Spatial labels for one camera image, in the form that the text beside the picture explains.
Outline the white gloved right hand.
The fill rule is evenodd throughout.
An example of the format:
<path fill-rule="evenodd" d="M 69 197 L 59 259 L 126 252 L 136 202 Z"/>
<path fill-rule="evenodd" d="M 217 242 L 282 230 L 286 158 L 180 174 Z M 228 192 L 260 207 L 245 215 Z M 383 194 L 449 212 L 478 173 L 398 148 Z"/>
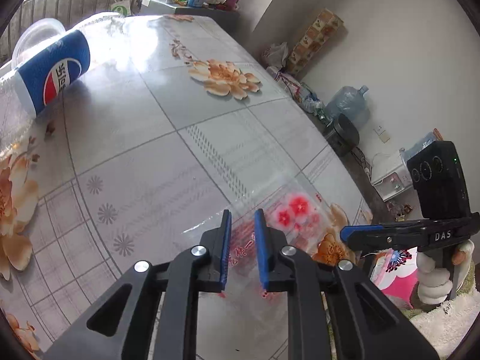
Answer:
<path fill-rule="evenodd" d="M 436 267 L 433 258 L 425 253 L 418 252 L 416 255 L 417 266 L 417 296 L 426 305 L 438 305 L 443 303 L 450 292 L 458 290 L 465 281 L 470 270 L 472 254 L 475 246 L 471 240 L 467 240 L 456 247 L 451 263 L 458 272 L 458 280 L 453 283 L 450 272 L 445 267 Z"/>

